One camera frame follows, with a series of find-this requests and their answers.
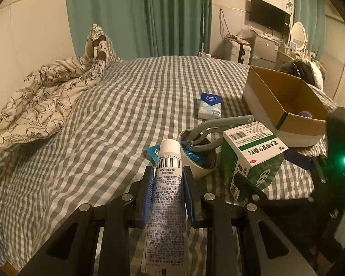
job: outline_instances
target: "open cardboard box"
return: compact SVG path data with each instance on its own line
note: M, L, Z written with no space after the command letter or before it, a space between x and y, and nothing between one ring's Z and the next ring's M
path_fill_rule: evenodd
M313 146L326 133L328 111L302 79L251 66L243 97L254 119L288 147ZM308 111L312 118L299 114Z

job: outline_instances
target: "green and white box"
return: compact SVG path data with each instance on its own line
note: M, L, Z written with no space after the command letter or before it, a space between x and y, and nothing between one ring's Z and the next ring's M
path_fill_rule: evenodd
M288 147L259 121L224 131L221 147L221 174L230 185L236 201L243 201L234 184L234 175L242 174L260 190L268 187Z

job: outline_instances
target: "floral blanket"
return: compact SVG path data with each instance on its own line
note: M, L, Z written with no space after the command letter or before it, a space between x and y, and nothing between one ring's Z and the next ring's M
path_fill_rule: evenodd
M109 38L93 24L83 57L58 60L29 74L0 113L0 166L18 144L60 131L77 98L118 61Z

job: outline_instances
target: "triangular cutout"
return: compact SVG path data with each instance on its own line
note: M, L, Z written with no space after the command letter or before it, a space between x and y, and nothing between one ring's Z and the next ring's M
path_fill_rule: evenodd
M67 260L77 228L78 223L76 222L70 225L69 228L47 249L47 255L64 261Z
M269 259L284 256L289 253L289 249L284 245L275 232L266 224L266 222L261 220L258 222L258 226L262 235L267 257Z

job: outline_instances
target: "black tv screen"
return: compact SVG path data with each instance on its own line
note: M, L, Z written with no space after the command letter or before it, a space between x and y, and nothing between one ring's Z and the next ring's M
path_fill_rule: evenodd
M290 15L262 0L252 0L249 20L284 35L289 31Z

